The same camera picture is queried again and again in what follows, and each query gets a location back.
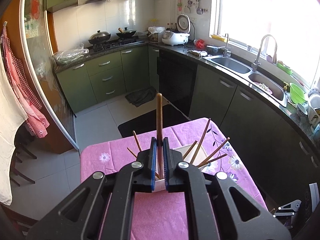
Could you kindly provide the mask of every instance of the pot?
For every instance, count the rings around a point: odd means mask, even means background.
[[[128,30],[127,27],[124,28],[124,30],[122,30],[121,28],[118,29],[120,32],[116,33],[118,35],[119,38],[131,38],[135,33],[136,30]]]
[[[91,35],[90,39],[88,40],[92,45],[100,44],[108,41],[111,37],[111,34],[108,32],[101,32],[97,31],[97,33]]]

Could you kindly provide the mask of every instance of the metal bolt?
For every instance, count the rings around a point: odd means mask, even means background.
[[[186,163],[186,162],[180,162],[178,163],[178,166],[182,169],[186,169],[189,167],[189,163]]]
[[[138,169],[142,167],[142,163],[141,162],[133,162],[131,163],[131,167]]]
[[[228,175],[225,172],[223,172],[223,171],[217,172],[218,179],[226,179],[227,177],[228,177]]]
[[[101,171],[97,171],[92,175],[92,177],[94,179],[102,179],[103,178],[103,173]]]

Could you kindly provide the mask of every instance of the white rice cooker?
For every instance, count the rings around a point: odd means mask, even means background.
[[[181,14],[177,17],[178,32],[165,31],[162,36],[162,42],[168,45],[185,44],[189,40],[190,19],[188,15]]]

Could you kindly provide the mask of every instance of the gas stove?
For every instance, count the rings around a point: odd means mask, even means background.
[[[93,54],[106,49],[116,48],[116,47],[120,47],[127,44],[138,44],[138,43],[144,43],[144,41],[139,40],[137,38],[127,38],[127,39],[119,38],[118,40],[106,41],[101,44],[95,44],[92,46],[92,49],[90,49],[89,52]]]

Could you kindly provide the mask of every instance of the double sink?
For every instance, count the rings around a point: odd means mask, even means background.
[[[232,71],[233,73],[250,82],[252,85],[259,88],[268,96],[272,97],[283,107],[287,106],[287,98],[284,90],[271,79],[267,78],[259,72],[254,72],[252,68],[248,67],[247,65],[242,64],[241,62],[236,61],[230,57],[223,56],[210,56],[204,57],[204,59]],[[260,88],[255,82],[265,84],[272,91],[272,94]]]

